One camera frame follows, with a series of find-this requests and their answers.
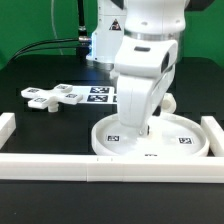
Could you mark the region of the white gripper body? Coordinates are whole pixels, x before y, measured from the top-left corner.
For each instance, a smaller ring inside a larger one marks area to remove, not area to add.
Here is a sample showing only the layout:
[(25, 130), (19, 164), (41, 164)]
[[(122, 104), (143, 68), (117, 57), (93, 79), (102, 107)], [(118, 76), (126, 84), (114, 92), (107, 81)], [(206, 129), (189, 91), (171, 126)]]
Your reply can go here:
[(122, 125), (144, 130), (171, 85), (176, 40), (143, 41), (125, 36), (115, 57), (117, 111)]

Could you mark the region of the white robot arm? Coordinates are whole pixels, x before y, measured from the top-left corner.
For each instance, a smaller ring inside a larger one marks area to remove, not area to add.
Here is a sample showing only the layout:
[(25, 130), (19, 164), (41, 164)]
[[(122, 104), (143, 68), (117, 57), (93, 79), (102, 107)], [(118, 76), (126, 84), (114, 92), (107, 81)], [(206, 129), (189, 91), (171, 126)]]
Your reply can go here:
[(214, 0), (97, 0), (98, 25), (87, 61), (117, 80), (119, 122), (140, 135), (171, 85), (185, 12)]

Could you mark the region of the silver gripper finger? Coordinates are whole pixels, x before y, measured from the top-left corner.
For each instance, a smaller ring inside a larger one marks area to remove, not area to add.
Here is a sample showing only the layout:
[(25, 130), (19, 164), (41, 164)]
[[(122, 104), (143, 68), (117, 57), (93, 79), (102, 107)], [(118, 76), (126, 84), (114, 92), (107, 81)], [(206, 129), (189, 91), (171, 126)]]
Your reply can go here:
[(139, 130), (139, 135), (140, 136), (148, 136), (150, 133), (150, 126), (149, 125), (144, 125), (140, 130)]

